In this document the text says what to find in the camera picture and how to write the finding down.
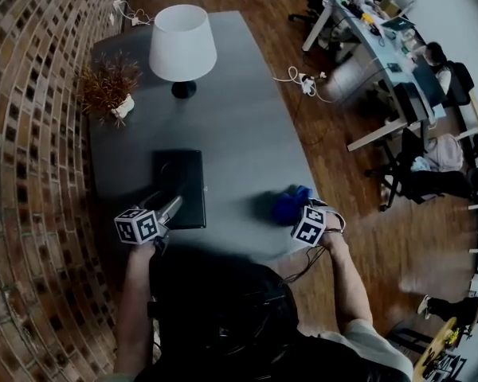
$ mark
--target dried plant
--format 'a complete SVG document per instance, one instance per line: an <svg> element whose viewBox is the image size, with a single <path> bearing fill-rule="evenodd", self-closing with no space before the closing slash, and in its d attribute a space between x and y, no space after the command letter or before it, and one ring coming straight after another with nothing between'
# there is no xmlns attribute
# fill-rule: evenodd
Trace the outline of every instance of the dried plant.
<svg viewBox="0 0 478 382"><path fill-rule="evenodd" d="M83 113L102 122L113 118L117 126L125 126L115 109L138 86L139 75L138 65L127 64L122 52L116 55L113 62L103 55L94 67L85 65L78 76Z"/></svg>

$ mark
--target white desk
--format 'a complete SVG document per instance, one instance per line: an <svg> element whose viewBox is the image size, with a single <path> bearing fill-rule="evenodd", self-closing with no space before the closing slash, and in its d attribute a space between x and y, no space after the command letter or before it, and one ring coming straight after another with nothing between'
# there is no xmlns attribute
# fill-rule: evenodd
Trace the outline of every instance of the white desk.
<svg viewBox="0 0 478 382"><path fill-rule="evenodd" d="M338 10L345 17L345 20L343 21L351 27L352 32L361 41L371 58L377 58L375 64L377 65L378 69L386 68L389 63L393 62L400 64L402 69L407 68L403 64L403 61L405 60L404 54L400 49L395 47L394 41L391 41L389 38L385 37L384 46L381 46L379 44L379 36L373 35L358 18L354 17L353 14L344 6L342 6L340 1L337 0L330 0L328 3L326 3L326 8L320 15L319 20L316 22L315 26L310 32L307 40L304 42L303 51L308 51L311 48L334 10ZM378 74L384 79L388 89L390 90L390 94L394 100L399 117L393 122L390 122L376 131L373 131L359 140L349 144L347 146L349 151L357 150L368 143L379 140L389 133L393 133L408 127L406 117L402 111L402 106L398 102L397 96L394 94L394 86L400 83L412 82L416 86L420 94L421 101L423 102L425 109L427 110L427 114L429 115L428 121L430 123L434 124L436 119L446 116L445 109L441 104L435 106L434 108L430 107L424 92L421 90L421 87L416 81L416 78L414 78L412 72L391 72L389 69L383 69Z"/></svg>

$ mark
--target sneaker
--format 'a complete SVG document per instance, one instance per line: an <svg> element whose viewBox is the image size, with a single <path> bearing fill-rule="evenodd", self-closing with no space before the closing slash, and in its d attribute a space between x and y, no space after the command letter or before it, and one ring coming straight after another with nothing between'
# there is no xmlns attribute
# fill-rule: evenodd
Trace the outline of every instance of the sneaker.
<svg viewBox="0 0 478 382"><path fill-rule="evenodd" d="M425 320L428 320L430 318L429 300L430 300L430 297L427 294L421 301L420 306L417 308L417 311L416 311L418 314L425 313Z"/></svg>

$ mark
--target lamp shade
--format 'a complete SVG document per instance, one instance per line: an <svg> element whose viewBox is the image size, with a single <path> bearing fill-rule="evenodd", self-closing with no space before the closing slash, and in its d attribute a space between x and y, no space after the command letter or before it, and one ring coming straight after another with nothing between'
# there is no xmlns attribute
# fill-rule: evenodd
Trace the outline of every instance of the lamp shade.
<svg viewBox="0 0 478 382"><path fill-rule="evenodd" d="M172 82L196 80L216 64L217 53L207 12L180 5L160 11L154 19L149 64Z"/></svg>

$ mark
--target blue cloth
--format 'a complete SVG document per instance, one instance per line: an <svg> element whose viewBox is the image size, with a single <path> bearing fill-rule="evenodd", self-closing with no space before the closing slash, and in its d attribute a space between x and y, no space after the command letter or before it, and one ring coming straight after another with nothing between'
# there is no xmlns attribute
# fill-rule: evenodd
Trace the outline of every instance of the blue cloth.
<svg viewBox="0 0 478 382"><path fill-rule="evenodd" d="M300 210L308 204L308 198L310 197L311 189L303 185L297 187L294 195L282 193L272 207L272 218L280 225L296 224L300 216Z"/></svg>

